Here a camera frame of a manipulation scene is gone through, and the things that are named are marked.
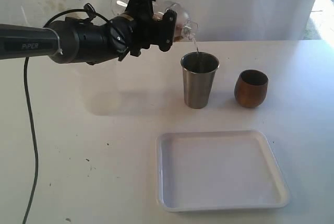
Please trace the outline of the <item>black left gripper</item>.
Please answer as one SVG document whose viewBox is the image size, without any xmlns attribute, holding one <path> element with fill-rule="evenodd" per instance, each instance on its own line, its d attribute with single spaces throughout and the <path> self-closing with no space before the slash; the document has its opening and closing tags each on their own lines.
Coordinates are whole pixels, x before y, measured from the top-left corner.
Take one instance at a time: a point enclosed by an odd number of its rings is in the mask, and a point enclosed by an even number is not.
<svg viewBox="0 0 334 224">
<path fill-rule="evenodd" d="M 151 19 L 133 18 L 130 22 L 130 35 L 126 37 L 127 49 L 118 60 L 122 61 L 127 54 L 138 57 L 141 49 L 149 49 L 157 45 L 157 26 Z"/>
</svg>

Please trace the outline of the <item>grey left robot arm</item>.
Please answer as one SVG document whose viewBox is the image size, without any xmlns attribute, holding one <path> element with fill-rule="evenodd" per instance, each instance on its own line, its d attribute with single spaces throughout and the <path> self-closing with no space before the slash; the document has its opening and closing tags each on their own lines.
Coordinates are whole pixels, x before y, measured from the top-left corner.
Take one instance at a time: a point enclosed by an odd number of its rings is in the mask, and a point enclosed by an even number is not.
<svg viewBox="0 0 334 224">
<path fill-rule="evenodd" d="M 1 25 L 1 59 L 49 56 L 59 64 L 99 64 L 122 61 L 127 54 L 139 56 L 152 44 L 167 51 L 172 43 L 175 13 L 161 19 L 153 16 L 156 0 L 129 0 L 126 9 L 106 19 L 87 3 L 82 12 L 88 17 L 68 17 L 72 10 L 52 17 L 43 28 Z"/>
</svg>

